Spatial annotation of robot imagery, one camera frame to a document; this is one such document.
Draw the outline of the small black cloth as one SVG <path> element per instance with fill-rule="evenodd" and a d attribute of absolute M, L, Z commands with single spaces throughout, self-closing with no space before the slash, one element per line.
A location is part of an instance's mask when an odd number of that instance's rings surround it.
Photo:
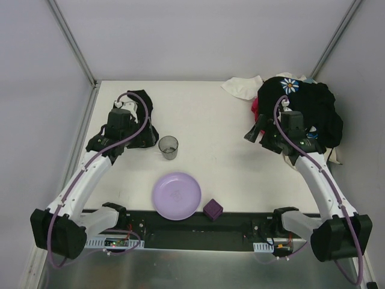
<path fill-rule="evenodd" d="M 151 113 L 153 111 L 153 102 L 150 96 L 146 93 L 145 90 L 128 90 L 126 93 L 123 93 L 114 101 L 113 108 L 121 108 L 128 110 L 132 113 L 135 118 L 135 123 L 140 127 L 145 121 L 145 108 L 148 111 L 148 121 L 142 132 L 152 132 L 155 135 L 155 144 L 159 140 L 159 133 L 156 128 L 152 125 Z"/>

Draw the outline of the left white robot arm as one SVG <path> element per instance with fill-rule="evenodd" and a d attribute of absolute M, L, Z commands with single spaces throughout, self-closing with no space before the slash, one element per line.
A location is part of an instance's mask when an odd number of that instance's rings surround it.
<path fill-rule="evenodd" d="M 96 185 L 117 158 L 147 128 L 150 111 L 137 95 L 116 101 L 107 123 L 89 139 L 75 174 L 45 210 L 30 217 L 35 245 L 49 254 L 75 259 L 86 242 L 103 231 L 124 228 L 126 208 L 111 202 L 83 216 L 82 211 Z"/>

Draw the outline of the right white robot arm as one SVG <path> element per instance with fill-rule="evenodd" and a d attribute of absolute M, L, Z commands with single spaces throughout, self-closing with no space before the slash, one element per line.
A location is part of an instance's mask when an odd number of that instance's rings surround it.
<path fill-rule="evenodd" d="M 273 117 L 261 114 L 244 138 L 254 143 L 260 133 L 263 134 L 262 147 L 288 157 L 301 174 L 321 218 L 313 220 L 294 207 L 279 208 L 267 224 L 269 230 L 274 234 L 291 232 L 308 241 L 321 262 L 361 258 L 372 231 L 372 221 L 368 215 L 360 215 L 343 195 L 320 145 L 307 137 L 302 113 L 291 110 L 284 96 L 275 104 Z"/>

